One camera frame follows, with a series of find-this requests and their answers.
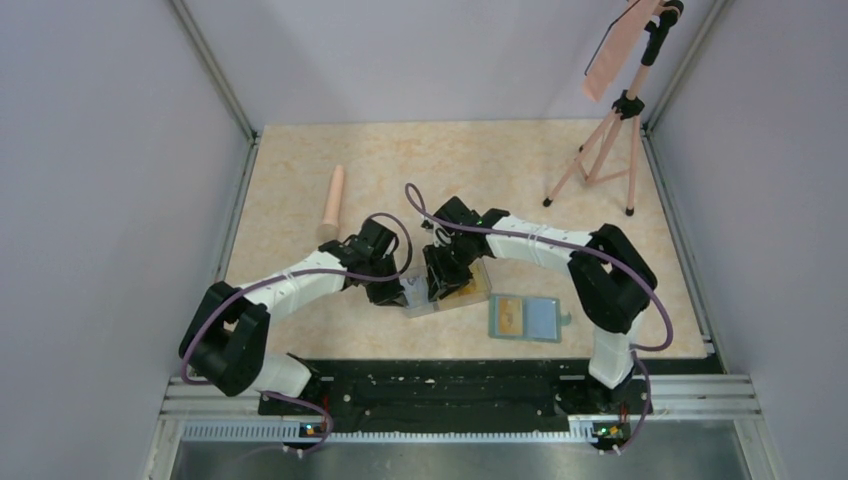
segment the gray floor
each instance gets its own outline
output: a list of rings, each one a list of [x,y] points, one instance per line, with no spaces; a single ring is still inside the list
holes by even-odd
[[[622,457],[574,444],[336,444],[302,461],[268,445],[239,459],[262,447],[184,443],[172,480],[749,478],[730,422],[651,423]]]

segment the table surface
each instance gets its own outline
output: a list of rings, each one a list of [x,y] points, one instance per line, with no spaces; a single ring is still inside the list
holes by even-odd
[[[557,182],[598,120],[427,122],[268,126],[262,134],[227,273],[233,285],[294,265],[318,245],[330,174],[345,166],[341,238],[359,230],[368,214],[387,211],[410,229],[413,265],[430,236],[407,203],[403,186],[421,189],[429,210],[451,196],[469,208],[509,210],[524,220],[566,230],[618,225],[653,269],[657,294],[674,324],[674,343],[653,357],[703,358],[703,340],[684,284],[665,215],[639,147],[636,214],[624,215],[627,177],[588,187],[569,180],[550,208],[546,192]],[[604,172],[625,168],[630,127],[622,128]],[[594,160],[590,154],[589,161]],[[400,266],[406,249],[396,253]],[[323,297],[269,333],[269,348],[305,358],[472,359],[578,358],[592,352],[593,325],[569,278],[515,260],[486,263],[495,293],[559,297],[572,314],[562,343],[488,336],[488,303],[409,319],[396,308],[374,307],[362,288]],[[665,329],[654,306],[645,313],[642,344],[662,342]]]

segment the gray wall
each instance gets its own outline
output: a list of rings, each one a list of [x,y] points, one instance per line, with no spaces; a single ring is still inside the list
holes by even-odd
[[[737,1],[657,132],[724,357],[791,478],[844,478],[848,3]]]
[[[137,478],[246,144],[164,1],[0,6],[0,478]]]
[[[188,0],[254,125],[602,117],[583,69],[623,0]],[[650,111],[712,2],[687,2]],[[643,43],[637,47],[644,50]]]

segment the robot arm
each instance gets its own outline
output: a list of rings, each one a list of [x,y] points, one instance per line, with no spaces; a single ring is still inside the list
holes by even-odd
[[[397,266],[389,248],[397,242],[395,233],[369,219],[358,235],[351,235],[343,243],[327,242],[298,264],[260,281],[265,283],[262,288],[237,299],[213,320],[191,353],[189,365],[227,396],[247,389],[299,396],[312,374],[289,355],[266,352],[270,325],[320,297],[356,285],[365,286],[368,299],[375,305],[404,306],[400,281],[367,282],[344,276],[344,273],[370,277],[396,274]],[[302,276],[293,273],[316,269],[322,273]],[[212,312],[239,290],[240,287],[226,282],[218,282],[207,290],[180,344],[180,357],[185,357]],[[234,328],[225,328],[225,324]]]
[[[609,390],[629,380],[633,370],[630,344],[650,302],[647,294],[619,269],[607,271],[596,257],[537,240],[556,239],[603,251],[627,264],[655,289],[656,276],[618,227],[604,225],[595,232],[573,232],[526,222],[504,210],[492,209],[480,216],[457,197],[434,216],[462,226],[525,233],[529,238],[470,233],[425,222],[437,239],[424,248],[431,299],[462,288],[470,280],[468,266],[484,255],[524,260],[570,275],[583,310],[595,324],[589,374]]]

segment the tripod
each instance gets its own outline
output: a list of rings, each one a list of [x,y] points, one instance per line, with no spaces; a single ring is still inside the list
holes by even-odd
[[[627,90],[624,90],[621,93],[621,97],[613,102],[610,112],[606,117],[604,117],[601,124],[598,125],[598,128],[596,128],[595,131],[589,135],[589,138],[586,139],[583,145],[580,146],[577,157],[565,170],[562,178],[559,179],[559,182],[545,198],[545,201],[542,202],[543,206],[551,206],[551,203],[553,203],[554,198],[556,198],[559,194],[559,191],[562,190],[565,182],[567,182],[568,179],[579,169],[580,173],[583,175],[583,179],[588,185],[597,185],[629,174],[627,208],[624,210],[624,213],[629,217],[635,212],[634,200],[636,195],[636,165],[638,159],[637,152],[639,151],[639,127],[641,125],[641,113],[645,108],[645,103],[639,99],[638,95],[642,90],[645,79],[648,77],[648,72],[650,71],[651,66],[654,64],[654,61],[659,54],[660,47],[662,47],[665,37],[668,35],[668,31],[675,23],[677,23],[680,14],[683,12],[683,4],[672,0],[665,2],[660,8],[661,13],[659,14],[659,25],[651,21],[645,26],[645,30],[650,33],[650,38],[648,39],[648,46],[645,48],[645,53],[642,55],[641,65],[639,66],[639,70],[636,72],[636,76],[633,78],[633,82],[630,83],[630,87]],[[632,120],[630,165],[625,170],[598,178],[598,173],[600,173],[601,167],[603,167],[604,162],[612,149],[612,145],[615,143],[615,140],[624,125],[624,121],[628,119]],[[595,159],[595,163],[592,165],[589,172],[586,172],[586,169],[583,168],[583,160],[586,158],[589,150],[595,146],[595,143],[597,143],[598,139],[600,139],[607,130],[609,130],[609,133],[607,133],[606,139],[601,144],[598,157]]]

